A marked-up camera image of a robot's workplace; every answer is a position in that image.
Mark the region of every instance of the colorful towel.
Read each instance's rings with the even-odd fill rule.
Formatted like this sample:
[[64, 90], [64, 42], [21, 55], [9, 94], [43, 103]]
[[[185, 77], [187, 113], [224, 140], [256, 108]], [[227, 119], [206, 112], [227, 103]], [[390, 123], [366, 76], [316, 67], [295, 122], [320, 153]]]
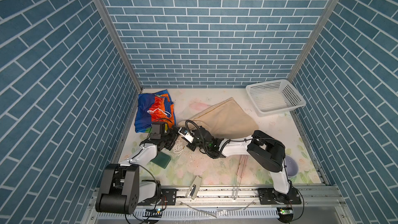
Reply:
[[157, 93], [141, 93], [138, 95], [138, 109], [135, 117], [135, 132], [150, 132], [152, 122], [166, 118], [171, 127], [176, 122], [174, 116], [174, 103], [167, 90]]

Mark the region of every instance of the black mounting plate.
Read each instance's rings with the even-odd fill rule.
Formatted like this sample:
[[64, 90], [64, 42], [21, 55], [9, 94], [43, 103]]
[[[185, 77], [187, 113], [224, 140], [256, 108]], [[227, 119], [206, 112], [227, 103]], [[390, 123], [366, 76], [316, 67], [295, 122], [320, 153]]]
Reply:
[[[277, 205], [277, 204], [287, 204], [287, 201], [279, 202], [275, 200], [275, 193], [273, 188], [259, 188], [258, 195], [260, 198], [261, 205]], [[291, 204], [301, 204], [301, 198], [299, 191], [293, 187], [290, 188], [289, 193], [287, 193]]]
[[[167, 205], [174, 206], [176, 205], [176, 197], [177, 197], [177, 190], [176, 189], [162, 189], [162, 195], [166, 196]], [[146, 202], [139, 202], [138, 206], [151, 206]]]

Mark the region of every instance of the blue brick wallpaper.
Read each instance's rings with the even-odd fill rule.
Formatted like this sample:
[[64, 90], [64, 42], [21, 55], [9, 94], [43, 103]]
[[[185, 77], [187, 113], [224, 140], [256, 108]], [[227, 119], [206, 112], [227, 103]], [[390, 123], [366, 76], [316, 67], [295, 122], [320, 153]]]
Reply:
[[327, 0], [103, 0], [144, 87], [286, 78]]
[[322, 167], [358, 223], [398, 223], [398, 0], [340, 0], [294, 85]]
[[92, 0], [0, 0], [0, 223], [75, 223], [137, 94]]

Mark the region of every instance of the laundry basket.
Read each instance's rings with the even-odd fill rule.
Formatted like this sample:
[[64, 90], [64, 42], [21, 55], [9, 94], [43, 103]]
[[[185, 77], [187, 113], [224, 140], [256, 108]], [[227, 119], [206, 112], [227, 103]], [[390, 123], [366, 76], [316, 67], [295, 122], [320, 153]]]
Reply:
[[260, 117], [288, 112], [306, 104], [297, 89], [284, 79], [247, 85], [246, 91]]

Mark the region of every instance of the green sponge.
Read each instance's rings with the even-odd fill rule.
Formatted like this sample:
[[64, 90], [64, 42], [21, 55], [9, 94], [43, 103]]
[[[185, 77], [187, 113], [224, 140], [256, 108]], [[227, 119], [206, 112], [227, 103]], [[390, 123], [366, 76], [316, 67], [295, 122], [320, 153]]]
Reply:
[[159, 154], [154, 159], [152, 159], [151, 162], [165, 169], [171, 159], [172, 158], [166, 153], [159, 152]]

